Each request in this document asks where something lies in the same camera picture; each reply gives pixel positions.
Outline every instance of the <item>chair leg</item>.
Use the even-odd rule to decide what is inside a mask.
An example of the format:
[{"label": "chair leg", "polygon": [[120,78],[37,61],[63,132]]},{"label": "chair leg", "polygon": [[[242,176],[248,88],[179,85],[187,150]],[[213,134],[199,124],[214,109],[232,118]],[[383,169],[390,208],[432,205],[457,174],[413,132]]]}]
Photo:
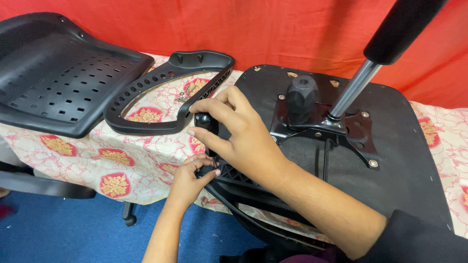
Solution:
[{"label": "chair leg", "polygon": [[134,203],[125,202],[124,212],[122,213],[122,219],[125,220],[127,226],[133,226],[137,222],[137,217],[133,215]]}]

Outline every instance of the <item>red curtain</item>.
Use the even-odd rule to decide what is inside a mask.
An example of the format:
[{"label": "red curtain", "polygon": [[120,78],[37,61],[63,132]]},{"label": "red curtain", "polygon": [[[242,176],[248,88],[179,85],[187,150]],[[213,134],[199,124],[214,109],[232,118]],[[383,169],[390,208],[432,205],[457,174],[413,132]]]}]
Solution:
[{"label": "red curtain", "polygon": [[[170,55],[211,49],[258,64],[350,78],[395,0],[0,0],[0,19],[65,15],[91,35],[133,50]],[[468,1],[450,0],[412,46],[372,82],[409,100],[468,107]]]}]

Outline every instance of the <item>screwdriver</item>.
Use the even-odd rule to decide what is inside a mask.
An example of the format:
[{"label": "screwdriver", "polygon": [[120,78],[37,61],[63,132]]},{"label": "screwdriver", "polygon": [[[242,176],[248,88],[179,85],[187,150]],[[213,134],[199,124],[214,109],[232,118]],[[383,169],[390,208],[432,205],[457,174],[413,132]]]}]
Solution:
[{"label": "screwdriver", "polygon": [[[207,112],[195,113],[195,126],[207,129],[214,135],[218,135],[219,133],[219,122]],[[216,156],[218,154],[206,146],[205,154],[212,158],[213,166],[215,169],[217,169],[218,167],[216,165]]]}]

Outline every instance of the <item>blue carpet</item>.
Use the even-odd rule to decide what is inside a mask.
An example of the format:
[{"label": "blue carpet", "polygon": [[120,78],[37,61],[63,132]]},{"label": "blue carpet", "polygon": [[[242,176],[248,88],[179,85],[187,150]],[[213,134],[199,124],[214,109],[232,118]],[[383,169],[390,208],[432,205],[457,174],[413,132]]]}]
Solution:
[{"label": "blue carpet", "polygon": [[[122,220],[123,203],[63,199],[12,192],[0,199],[16,213],[0,219],[0,262],[119,263],[141,262],[165,199],[137,205],[137,224]],[[232,215],[192,205],[186,212],[179,262],[218,262],[220,255],[240,255],[265,244]]]}]

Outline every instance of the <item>floral tablecloth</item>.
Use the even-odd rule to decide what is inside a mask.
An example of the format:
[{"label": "floral tablecloth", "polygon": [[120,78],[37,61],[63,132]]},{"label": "floral tablecloth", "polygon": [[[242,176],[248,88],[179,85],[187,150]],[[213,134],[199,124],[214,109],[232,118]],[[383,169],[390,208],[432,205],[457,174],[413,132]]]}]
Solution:
[{"label": "floral tablecloth", "polygon": [[[153,68],[168,57],[154,57]],[[188,87],[197,92],[217,73],[206,72],[171,80],[136,102],[124,118],[137,122],[175,120]],[[233,85],[242,72],[231,76],[214,93]],[[468,109],[446,110],[411,102],[426,135],[444,186],[458,235],[468,237]],[[175,169],[205,147],[182,132],[163,136],[118,134],[102,121],[86,137],[71,139],[0,124],[0,135],[26,164],[61,181],[77,183],[118,201],[141,205],[167,197]],[[219,212],[229,210],[206,190],[195,202]],[[269,212],[241,205],[250,216],[308,237],[327,241],[317,229]]]}]

